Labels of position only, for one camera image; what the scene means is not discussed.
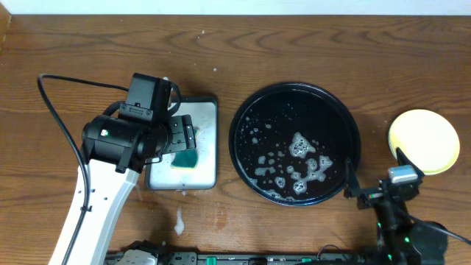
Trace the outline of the yellow plate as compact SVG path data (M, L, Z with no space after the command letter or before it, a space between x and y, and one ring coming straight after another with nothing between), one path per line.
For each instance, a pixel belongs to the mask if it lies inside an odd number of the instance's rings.
M453 125L431 110L414 109L401 113L388 131L393 155L404 155L426 175L440 174L458 160L460 142Z

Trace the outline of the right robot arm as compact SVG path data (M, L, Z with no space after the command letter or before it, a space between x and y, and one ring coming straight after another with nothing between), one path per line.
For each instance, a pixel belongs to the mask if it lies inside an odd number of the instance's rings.
M448 239L437 222L413 219L407 201L419 195L425 174L396 148L398 166L373 188L362 188L353 162L345 159L344 196L357 199L357 208L372 208L377 217L377 249L370 264L444 264Z

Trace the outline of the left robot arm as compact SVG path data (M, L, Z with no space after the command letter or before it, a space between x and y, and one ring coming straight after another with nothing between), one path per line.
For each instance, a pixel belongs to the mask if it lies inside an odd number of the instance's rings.
M191 117L166 79L135 73L127 98L88 122L77 145L38 77L38 90L77 158L77 185L50 264L102 264L121 209L144 167L163 155L195 149Z

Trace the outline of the green yellow sponge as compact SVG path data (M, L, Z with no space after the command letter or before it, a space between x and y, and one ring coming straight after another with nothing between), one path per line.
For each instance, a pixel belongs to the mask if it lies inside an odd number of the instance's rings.
M197 149L190 149L183 152L178 152L171 162L173 169L195 169L199 160Z

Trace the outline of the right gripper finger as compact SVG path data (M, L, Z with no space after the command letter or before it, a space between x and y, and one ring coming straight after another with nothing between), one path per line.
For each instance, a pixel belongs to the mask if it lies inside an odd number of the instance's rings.
M395 149L396 159L399 166L412 166L414 170L419 170L419 168L405 155L401 148L397 147Z
M353 162L350 158L345 159L345 166L346 166L346 183L344 188L344 197L346 198L353 198L358 197L361 194L361 188L358 182L358 178L356 177L355 168L353 166Z

